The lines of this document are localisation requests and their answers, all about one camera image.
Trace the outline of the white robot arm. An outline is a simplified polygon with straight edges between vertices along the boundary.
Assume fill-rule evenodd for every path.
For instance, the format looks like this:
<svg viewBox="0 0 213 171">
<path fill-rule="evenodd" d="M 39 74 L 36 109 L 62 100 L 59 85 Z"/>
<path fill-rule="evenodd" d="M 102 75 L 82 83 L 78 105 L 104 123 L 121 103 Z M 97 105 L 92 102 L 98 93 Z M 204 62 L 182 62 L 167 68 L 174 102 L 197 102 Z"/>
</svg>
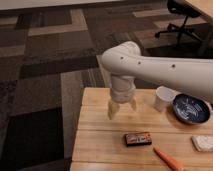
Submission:
<svg viewBox="0 0 213 171">
<path fill-rule="evenodd" d="M 147 57 L 141 54 L 137 43 L 127 41 L 105 50 L 100 63 L 110 73 L 110 119 L 119 111 L 120 104 L 133 102 L 135 79 L 213 103 L 213 60 Z"/>
</svg>

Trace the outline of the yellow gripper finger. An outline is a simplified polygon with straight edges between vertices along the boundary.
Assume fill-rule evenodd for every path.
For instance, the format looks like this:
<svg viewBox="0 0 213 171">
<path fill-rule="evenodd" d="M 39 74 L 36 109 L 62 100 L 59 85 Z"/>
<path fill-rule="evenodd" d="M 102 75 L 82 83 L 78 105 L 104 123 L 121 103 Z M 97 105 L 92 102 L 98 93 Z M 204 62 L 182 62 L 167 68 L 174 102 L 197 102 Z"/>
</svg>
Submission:
<svg viewBox="0 0 213 171">
<path fill-rule="evenodd" d="M 137 104 L 136 104 L 136 100 L 135 99 L 132 99 L 130 101 L 130 105 L 131 105 L 131 108 L 136 111 L 137 110 Z"/>
<path fill-rule="evenodd" d="M 114 102 L 113 100 L 108 102 L 108 117 L 110 120 L 115 117 L 115 114 L 119 111 L 119 109 L 120 106 L 118 103 Z"/>
</svg>

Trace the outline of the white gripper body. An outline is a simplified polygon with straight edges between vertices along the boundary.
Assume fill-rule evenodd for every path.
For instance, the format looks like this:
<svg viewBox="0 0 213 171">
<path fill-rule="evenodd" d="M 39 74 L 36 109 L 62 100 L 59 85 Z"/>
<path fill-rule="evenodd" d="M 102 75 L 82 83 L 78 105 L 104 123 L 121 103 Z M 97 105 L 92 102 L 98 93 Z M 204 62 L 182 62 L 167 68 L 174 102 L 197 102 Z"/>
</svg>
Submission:
<svg viewBox="0 0 213 171">
<path fill-rule="evenodd" d="M 135 84 L 131 76 L 111 76 L 110 96 L 114 102 L 127 103 L 134 97 Z"/>
</svg>

